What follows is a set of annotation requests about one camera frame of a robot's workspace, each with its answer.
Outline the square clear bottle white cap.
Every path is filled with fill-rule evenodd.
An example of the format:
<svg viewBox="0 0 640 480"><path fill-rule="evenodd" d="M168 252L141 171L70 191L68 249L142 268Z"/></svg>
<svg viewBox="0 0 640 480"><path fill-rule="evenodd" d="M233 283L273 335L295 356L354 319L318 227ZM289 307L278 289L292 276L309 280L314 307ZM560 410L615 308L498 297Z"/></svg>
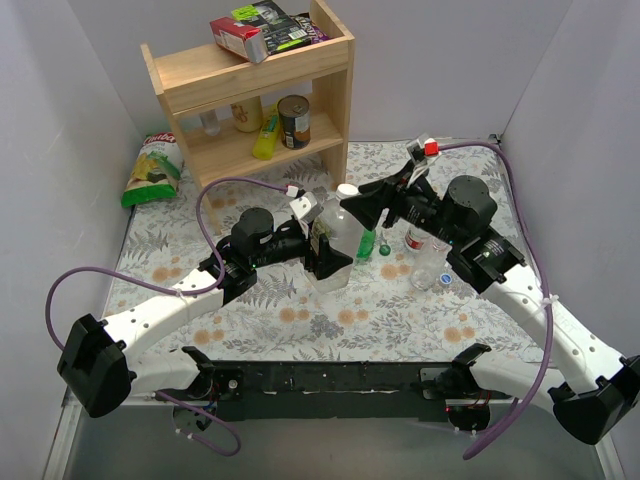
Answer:
<svg viewBox="0 0 640 480"><path fill-rule="evenodd" d="M353 263L342 268L325 280L317 280L306 274L314 288L322 294L345 287L350 278L356 260L357 250L363 233L363 226L340 206L335 196L323 204L322 213L314 220L314 232L323 231L329 238L330 245L352 257Z"/></svg>

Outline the green plastic bottle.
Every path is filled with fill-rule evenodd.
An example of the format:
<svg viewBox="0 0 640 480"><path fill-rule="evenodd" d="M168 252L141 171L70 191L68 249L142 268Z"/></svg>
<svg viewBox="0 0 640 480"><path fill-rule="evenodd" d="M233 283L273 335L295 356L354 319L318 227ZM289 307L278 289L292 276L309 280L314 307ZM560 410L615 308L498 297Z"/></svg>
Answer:
<svg viewBox="0 0 640 480"><path fill-rule="evenodd" d="M357 250L356 258L359 260L368 259L374 250L375 241L376 231L364 229Z"/></svg>

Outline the clear bottle red label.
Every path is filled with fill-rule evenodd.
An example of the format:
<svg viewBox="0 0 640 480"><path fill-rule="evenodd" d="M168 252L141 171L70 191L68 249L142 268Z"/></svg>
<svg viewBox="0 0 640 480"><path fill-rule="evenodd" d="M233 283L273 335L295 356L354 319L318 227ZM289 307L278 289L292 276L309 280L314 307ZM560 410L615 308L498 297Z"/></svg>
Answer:
<svg viewBox="0 0 640 480"><path fill-rule="evenodd" d="M404 235L405 247L411 252L419 252L429 241L430 234L410 225Z"/></svg>

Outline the clear bottle blue white cap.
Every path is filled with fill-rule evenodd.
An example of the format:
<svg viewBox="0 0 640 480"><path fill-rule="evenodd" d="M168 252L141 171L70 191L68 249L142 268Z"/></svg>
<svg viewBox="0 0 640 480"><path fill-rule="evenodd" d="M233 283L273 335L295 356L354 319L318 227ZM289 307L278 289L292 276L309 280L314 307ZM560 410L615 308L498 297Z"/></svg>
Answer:
<svg viewBox="0 0 640 480"><path fill-rule="evenodd" d="M443 272L448 252L447 243L438 239L426 240L414 262L411 284L418 290L428 290Z"/></svg>

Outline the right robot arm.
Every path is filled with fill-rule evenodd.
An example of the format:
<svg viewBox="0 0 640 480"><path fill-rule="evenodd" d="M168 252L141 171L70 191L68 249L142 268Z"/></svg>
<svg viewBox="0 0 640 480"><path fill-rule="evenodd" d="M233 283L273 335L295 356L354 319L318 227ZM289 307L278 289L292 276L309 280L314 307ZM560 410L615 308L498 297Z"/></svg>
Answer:
<svg viewBox="0 0 640 480"><path fill-rule="evenodd" d="M553 365L536 371L474 346L452 361L454 389L464 397L494 390L550 411L574 438L597 444L638 402L639 359L626 357L589 331L543 289L541 274L490 223L497 210L479 178L454 178L438 196L425 180L399 172L358 188L341 205L365 228L398 219L449 245L447 262L483 299L515 321Z"/></svg>

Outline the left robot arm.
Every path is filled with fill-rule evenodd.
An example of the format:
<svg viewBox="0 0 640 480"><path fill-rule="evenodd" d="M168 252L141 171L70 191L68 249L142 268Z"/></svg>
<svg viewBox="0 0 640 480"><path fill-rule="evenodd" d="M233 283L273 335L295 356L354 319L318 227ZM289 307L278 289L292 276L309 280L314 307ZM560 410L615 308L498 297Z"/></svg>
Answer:
<svg viewBox="0 0 640 480"><path fill-rule="evenodd" d="M101 320L87 314L73 324L57 370L90 417L137 394L169 390L193 400L207 397L215 368L204 353L187 346L151 354L150 348L243 295L256 284L260 267L298 259L325 280L354 260L327 235L312 238L296 219L276 227L264 208L243 212L217 248L168 294Z"/></svg>

